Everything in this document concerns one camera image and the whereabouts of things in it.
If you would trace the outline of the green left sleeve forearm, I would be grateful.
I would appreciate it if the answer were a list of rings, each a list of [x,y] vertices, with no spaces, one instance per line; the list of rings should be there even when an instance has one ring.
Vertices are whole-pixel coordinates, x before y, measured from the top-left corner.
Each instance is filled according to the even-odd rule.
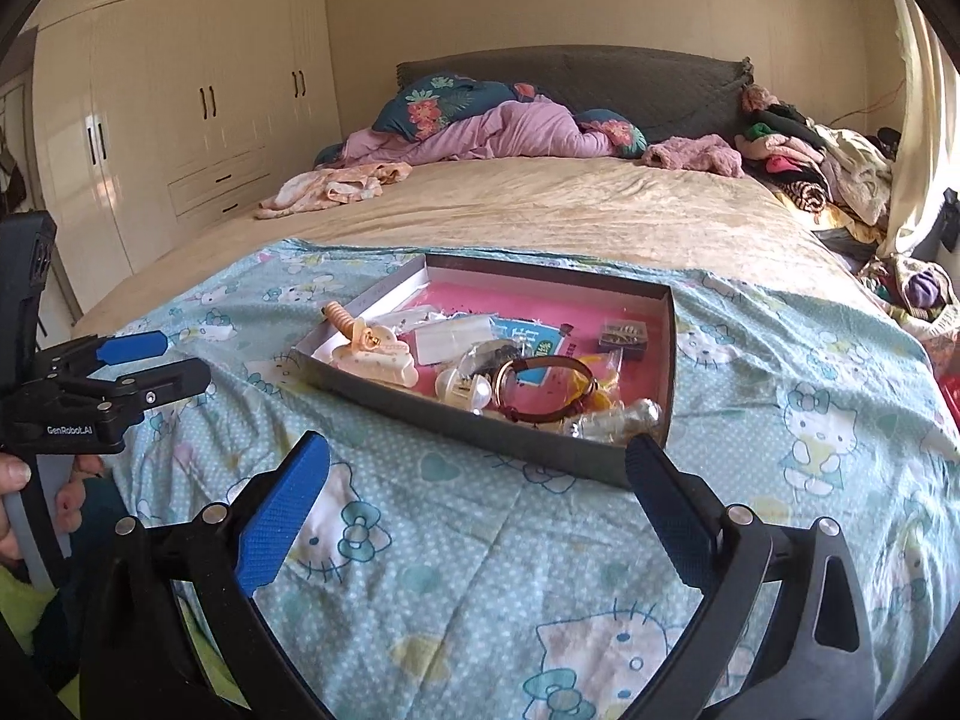
[[[48,593],[39,593],[31,585],[14,575],[10,567],[0,567],[0,583],[2,583],[2,616],[7,621],[10,631],[20,649],[26,656],[31,656],[32,633],[41,621],[41,616],[47,603],[52,600]],[[80,718],[80,676],[75,674],[67,685],[57,694],[60,704],[65,707],[73,718]]]

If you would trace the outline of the person's left hand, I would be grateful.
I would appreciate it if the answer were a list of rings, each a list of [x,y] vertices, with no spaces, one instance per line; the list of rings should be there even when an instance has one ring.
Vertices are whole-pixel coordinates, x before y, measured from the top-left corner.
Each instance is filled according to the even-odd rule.
[[[104,461],[99,455],[77,455],[73,460],[70,479],[55,496],[55,530],[65,535],[75,533],[82,525],[82,507],[85,504],[85,481],[99,478],[104,472]],[[0,457],[0,484],[2,496],[21,493],[31,479],[31,468],[10,454]],[[14,569],[23,561],[20,543],[11,529],[7,509],[0,514],[0,553],[2,564]]]

